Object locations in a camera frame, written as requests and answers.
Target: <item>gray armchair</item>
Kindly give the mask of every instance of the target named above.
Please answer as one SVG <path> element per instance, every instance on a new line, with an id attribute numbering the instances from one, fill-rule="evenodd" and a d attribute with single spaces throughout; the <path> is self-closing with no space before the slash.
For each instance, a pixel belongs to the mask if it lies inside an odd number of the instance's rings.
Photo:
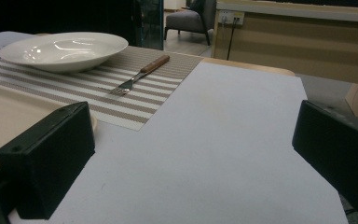
<path id="1" fill-rule="evenodd" d="M 188 31 L 205 34 L 208 46 L 211 45 L 208 31 L 213 29 L 215 12 L 216 0 L 204 0 L 201 10 L 186 8 L 184 11 L 168 15 L 166 18 L 164 40 L 167 40 L 168 30 L 177 30 L 178 34 L 181 31 Z"/>

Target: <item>placemat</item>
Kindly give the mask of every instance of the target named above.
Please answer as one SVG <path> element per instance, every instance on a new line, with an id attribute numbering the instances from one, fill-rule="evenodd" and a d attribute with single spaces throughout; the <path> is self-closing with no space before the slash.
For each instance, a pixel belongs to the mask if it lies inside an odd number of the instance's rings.
<path id="1" fill-rule="evenodd" d="M 170 61 L 138 80 L 132 91 L 124 96 L 109 93 L 164 54 Z M 0 85 L 65 104 L 87 101 L 98 120 L 139 131 L 201 60 L 128 46 L 92 70 L 69 75 L 0 60 Z"/>

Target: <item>wooden fork handle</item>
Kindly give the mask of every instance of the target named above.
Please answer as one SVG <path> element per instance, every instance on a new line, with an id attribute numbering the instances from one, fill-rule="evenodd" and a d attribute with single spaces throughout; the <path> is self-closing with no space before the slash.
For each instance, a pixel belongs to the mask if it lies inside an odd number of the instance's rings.
<path id="1" fill-rule="evenodd" d="M 152 63 L 148 64 L 147 66 L 143 67 L 141 69 L 141 73 L 149 74 L 156 70 L 157 68 L 161 67 L 163 64 L 165 64 L 167 61 L 170 60 L 170 56 L 168 55 L 162 55 L 161 57 L 157 58 Z"/>

